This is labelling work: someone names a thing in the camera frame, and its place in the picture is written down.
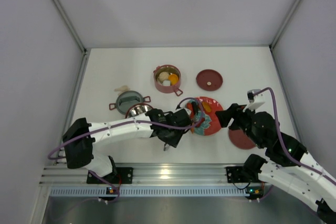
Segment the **steel serving tongs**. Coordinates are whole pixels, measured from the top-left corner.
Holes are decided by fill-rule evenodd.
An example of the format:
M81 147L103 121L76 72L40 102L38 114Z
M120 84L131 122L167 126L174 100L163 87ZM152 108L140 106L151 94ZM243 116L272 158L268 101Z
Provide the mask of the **steel serving tongs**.
M175 113L168 112L167 116L173 119L173 126L178 127L178 129L169 127L169 129L173 129L173 132L164 141L164 151L167 151L170 147L176 148L184 134L188 131L194 132L205 120L204 109L197 98L183 99L176 109Z

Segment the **white sushi roll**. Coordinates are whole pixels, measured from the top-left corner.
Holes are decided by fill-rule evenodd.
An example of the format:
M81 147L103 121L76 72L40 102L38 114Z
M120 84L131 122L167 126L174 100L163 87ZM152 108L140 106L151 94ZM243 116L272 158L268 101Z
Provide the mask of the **white sushi roll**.
M170 80L164 80L162 82L162 85L165 86L165 87L169 87L171 85L171 82L170 82Z

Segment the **orange half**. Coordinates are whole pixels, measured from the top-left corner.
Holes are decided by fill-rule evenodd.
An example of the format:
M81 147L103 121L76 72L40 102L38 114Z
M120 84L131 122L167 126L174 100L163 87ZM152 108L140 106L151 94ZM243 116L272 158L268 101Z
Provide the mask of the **orange half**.
M176 74L170 74L168 77L168 80L170 81L171 85L176 85L179 82L179 77Z

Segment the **steamed bun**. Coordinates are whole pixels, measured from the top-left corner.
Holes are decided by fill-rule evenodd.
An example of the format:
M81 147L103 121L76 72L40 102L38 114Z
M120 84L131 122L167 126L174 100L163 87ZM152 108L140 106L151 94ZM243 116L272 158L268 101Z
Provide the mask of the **steamed bun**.
M164 82L165 80L168 80L169 79L169 76L170 76L170 74L168 73L168 72L161 72L160 74L159 74L159 76L158 76L158 80L160 81L160 82Z

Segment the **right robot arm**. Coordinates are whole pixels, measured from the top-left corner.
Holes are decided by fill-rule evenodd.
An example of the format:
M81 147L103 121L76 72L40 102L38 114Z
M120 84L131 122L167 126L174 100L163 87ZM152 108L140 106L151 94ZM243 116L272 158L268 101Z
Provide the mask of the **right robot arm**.
M235 175L269 183L306 204L324 223L335 223L335 178L304 145L280 131L276 115L236 103L215 114L222 128L242 130L265 150L265 157L251 154Z

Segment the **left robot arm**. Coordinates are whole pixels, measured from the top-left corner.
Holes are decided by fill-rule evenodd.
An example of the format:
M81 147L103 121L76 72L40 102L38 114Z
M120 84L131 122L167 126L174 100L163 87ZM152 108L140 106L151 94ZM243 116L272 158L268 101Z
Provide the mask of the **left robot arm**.
M105 177L116 172L109 149L112 144L157 137L166 145L177 147L191 125L191 111L183 108L175 112L151 109L134 117L103 123L89 123L86 118L80 118L62 137L66 164L68 169L85 168Z

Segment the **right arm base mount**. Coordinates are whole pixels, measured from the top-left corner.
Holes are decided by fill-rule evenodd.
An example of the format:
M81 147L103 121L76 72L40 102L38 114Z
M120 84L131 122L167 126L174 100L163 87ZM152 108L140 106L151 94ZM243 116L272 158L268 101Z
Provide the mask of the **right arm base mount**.
M261 167L266 163L267 161L261 156L251 154L243 165L225 168L227 181L231 184L260 182L258 174L261 173Z

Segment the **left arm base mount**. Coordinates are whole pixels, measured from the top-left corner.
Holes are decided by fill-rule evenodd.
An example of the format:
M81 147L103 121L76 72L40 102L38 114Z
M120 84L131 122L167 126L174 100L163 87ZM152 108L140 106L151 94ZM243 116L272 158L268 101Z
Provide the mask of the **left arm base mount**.
M102 177L111 184L132 184L133 181L133 167L116 166L113 158L109 156L112 164L112 173ZM87 184L103 184L103 182L91 173L87 175Z

